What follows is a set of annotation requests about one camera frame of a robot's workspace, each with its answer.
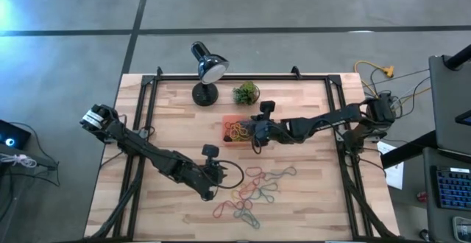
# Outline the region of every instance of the white paper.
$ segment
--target white paper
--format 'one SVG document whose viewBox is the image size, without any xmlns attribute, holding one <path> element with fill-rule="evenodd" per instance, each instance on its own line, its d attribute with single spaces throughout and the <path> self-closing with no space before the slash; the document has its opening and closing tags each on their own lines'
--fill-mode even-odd
<svg viewBox="0 0 471 243">
<path fill-rule="evenodd" d="M 396 149 L 391 144 L 383 143 L 382 141 L 378 142 L 378 150 L 383 154 Z M 391 166 L 386 171 L 386 183 L 388 186 L 402 190 L 403 189 L 403 176 L 404 176 L 404 162 L 399 163 L 398 165 Z"/>
</svg>

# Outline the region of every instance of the wooden table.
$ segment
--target wooden table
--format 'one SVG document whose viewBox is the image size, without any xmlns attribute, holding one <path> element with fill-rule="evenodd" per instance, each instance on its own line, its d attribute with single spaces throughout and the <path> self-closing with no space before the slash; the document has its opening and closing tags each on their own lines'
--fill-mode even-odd
<svg viewBox="0 0 471 243">
<path fill-rule="evenodd" d="M 128 127 L 132 126 L 134 119 L 141 77 L 141 74 L 125 74 L 119 88 L 116 110 L 119 114 L 127 115 Z M 347 104 L 361 102 L 364 94 L 359 75 L 341 74 L 341 78 Z M 173 183 L 147 162 L 134 239 L 351 239 L 332 130 L 316 133 L 304 144 L 281 145 L 271 141 L 261 155 L 256 155 L 250 145 L 235 148 L 222 144 L 223 115 L 249 116 L 259 113 L 258 103 L 253 106 L 233 104 L 232 89 L 241 83 L 217 82 L 219 99 L 216 104 L 200 107 L 195 105 L 191 98 L 191 89 L 195 82 L 159 82 L 152 121 L 155 134 L 149 141 L 160 148 L 178 150 L 198 164 L 203 164 L 205 159 L 201 155 L 202 146 L 214 144 L 220 147 L 220 159 L 234 161 L 243 169 L 260 166 L 264 171 L 279 172 L 288 166 L 295 167 L 297 175 L 278 180 L 279 190 L 270 193 L 275 197 L 274 203 L 255 201 L 252 212 L 261 224 L 260 229 L 256 230 L 240 219 L 235 219 L 234 210 L 229 208 L 224 210 L 221 218 L 213 217 L 215 207 L 225 200 L 230 200 L 229 190 L 219 189 L 213 201 L 203 202 L 195 191 L 184 184 Z M 256 81 L 255 84 L 261 90 L 259 102 L 276 102 L 273 119 L 313 117 L 329 111 L 325 84 L 321 81 Z M 118 152 L 115 146 L 108 146 L 103 159 L 106 160 Z M 381 163 L 376 152 L 364 152 L 361 157 L 377 164 Z M 100 171 L 86 236 L 97 231 L 115 208 L 125 160 L 122 155 Z M 360 162 L 360 168 L 369 204 L 388 229 L 398 234 L 383 172 L 364 162 Z M 228 174 L 223 183 L 226 186 L 235 184 L 240 178 L 240 174 L 232 167 Z M 359 207 L 356 204 L 355 212 L 360 230 L 363 231 Z M 126 232 L 128 214 L 129 212 L 125 212 L 122 233 Z"/>
</svg>

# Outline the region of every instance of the blue keyboard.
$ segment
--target blue keyboard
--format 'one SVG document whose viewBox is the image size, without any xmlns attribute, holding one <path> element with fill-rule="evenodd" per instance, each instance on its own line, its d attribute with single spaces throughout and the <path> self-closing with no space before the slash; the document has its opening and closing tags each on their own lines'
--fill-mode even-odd
<svg viewBox="0 0 471 243">
<path fill-rule="evenodd" d="M 471 174 L 469 169 L 436 169 L 440 208 L 471 211 Z"/>
</svg>

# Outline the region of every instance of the gray floor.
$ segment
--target gray floor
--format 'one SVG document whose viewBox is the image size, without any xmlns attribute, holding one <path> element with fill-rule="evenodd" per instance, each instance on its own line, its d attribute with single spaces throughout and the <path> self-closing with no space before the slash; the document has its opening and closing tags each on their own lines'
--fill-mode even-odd
<svg viewBox="0 0 471 243">
<path fill-rule="evenodd" d="M 0 0 L 2 30 L 132 29 L 139 0 Z M 471 0 L 148 0 L 143 29 L 200 27 L 365 27 L 470 25 Z M 140 36 L 131 73 L 194 73 L 194 41 L 231 62 L 232 72 L 350 72 L 357 60 L 393 65 L 395 75 L 428 67 L 428 56 L 453 54 L 471 32 L 313 33 Z M 61 187 L 37 181 L 22 194 L 5 242 L 79 239 L 103 145 L 80 128 L 93 104 L 112 105 L 130 37 L 0 37 L 0 119 L 25 122 L 60 161 Z M 361 66 L 367 79 L 371 68 Z M 427 77 L 415 74 L 378 85 L 402 95 Z M 384 80 L 378 73 L 375 80 Z M 411 102 L 405 106 L 410 110 Z M 412 140 L 434 129 L 430 93 L 397 121 L 390 139 Z M 29 149 L 38 151 L 31 141 Z M 410 178 L 414 167 L 407 164 Z M 425 212 L 404 205 L 416 187 L 392 191 L 400 232 L 414 238 Z"/>
</svg>

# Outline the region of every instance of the lamp shade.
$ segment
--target lamp shade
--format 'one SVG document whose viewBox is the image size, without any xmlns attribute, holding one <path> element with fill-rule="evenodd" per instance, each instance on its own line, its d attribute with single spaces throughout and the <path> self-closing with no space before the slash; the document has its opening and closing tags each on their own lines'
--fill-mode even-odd
<svg viewBox="0 0 471 243">
<path fill-rule="evenodd" d="M 211 54 L 200 41 L 191 45 L 191 52 L 199 62 L 198 76 L 201 83 L 205 85 L 219 80 L 229 67 L 229 62 L 226 59 L 217 54 Z"/>
</svg>

